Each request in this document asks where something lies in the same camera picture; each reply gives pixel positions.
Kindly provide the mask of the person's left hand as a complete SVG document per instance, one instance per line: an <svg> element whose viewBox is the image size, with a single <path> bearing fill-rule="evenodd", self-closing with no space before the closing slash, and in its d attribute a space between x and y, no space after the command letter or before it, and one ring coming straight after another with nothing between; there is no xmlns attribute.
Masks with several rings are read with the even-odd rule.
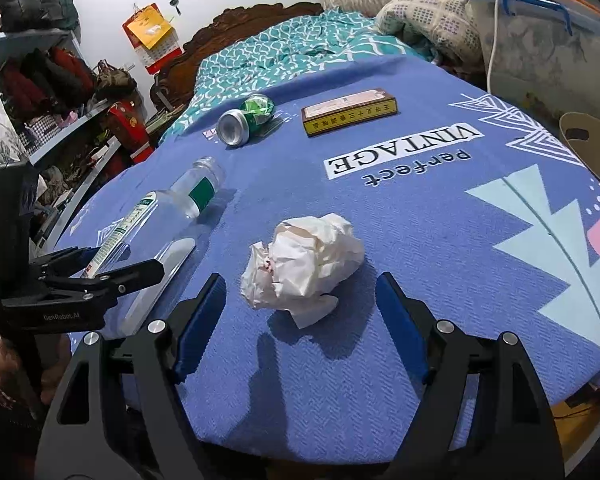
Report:
<svg viewBox="0 0 600 480"><path fill-rule="evenodd" d="M42 341L56 344L50 365L38 374L40 402L48 405L53 401L61 378L71 360L71 341L67 334L45 335L42 336ZM26 389L19 383L20 378L26 376L21 369L20 355L4 338L0 338L0 389L16 401L31 404L32 401L27 396Z"/></svg>

